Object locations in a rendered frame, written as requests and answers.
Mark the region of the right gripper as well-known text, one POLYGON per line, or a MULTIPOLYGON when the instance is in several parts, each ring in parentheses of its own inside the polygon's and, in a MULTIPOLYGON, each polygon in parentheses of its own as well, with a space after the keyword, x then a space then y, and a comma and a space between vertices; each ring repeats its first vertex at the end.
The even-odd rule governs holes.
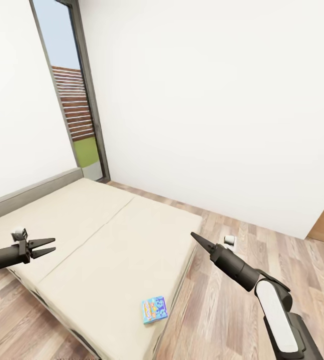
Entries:
POLYGON ((234 252, 222 246, 220 243, 213 244, 202 236, 191 232, 190 235, 211 254, 210 260, 231 279, 235 280, 241 273, 245 261, 234 252))

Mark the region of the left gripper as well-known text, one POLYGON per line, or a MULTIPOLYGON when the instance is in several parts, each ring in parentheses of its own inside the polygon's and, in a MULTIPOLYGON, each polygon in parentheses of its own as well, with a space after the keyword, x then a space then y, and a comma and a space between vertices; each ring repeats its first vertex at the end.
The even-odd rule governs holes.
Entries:
POLYGON ((33 250, 54 242, 56 238, 45 238, 36 240, 20 240, 18 245, 0 249, 0 269, 19 263, 28 264, 30 259, 36 259, 56 250, 55 247, 33 250))

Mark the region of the board game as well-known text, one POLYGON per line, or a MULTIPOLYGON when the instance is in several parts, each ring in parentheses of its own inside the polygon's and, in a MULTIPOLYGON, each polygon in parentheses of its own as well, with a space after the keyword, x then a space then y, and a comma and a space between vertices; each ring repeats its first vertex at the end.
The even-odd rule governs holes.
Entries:
POLYGON ((166 319, 168 317, 163 295, 143 300, 141 303, 144 324, 166 319))

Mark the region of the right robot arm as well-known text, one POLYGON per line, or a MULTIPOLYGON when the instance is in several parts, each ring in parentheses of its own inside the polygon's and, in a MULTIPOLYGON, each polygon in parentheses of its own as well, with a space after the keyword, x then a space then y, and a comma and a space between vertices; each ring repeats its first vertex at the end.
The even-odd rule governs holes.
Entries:
POLYGON ((213 244, 194 232, 190 235, 211 254, 210 260, 214 265, 247 292, 256 286, 255 294, 265 314, 265 326, 277 360, 324 360, 303 318, 290 312, 293 305, 291 290, 234 254, 236 236, 226 235, 224 245, 221 245, 213 244), (258 281, 260 275, 265 278, 258 281))

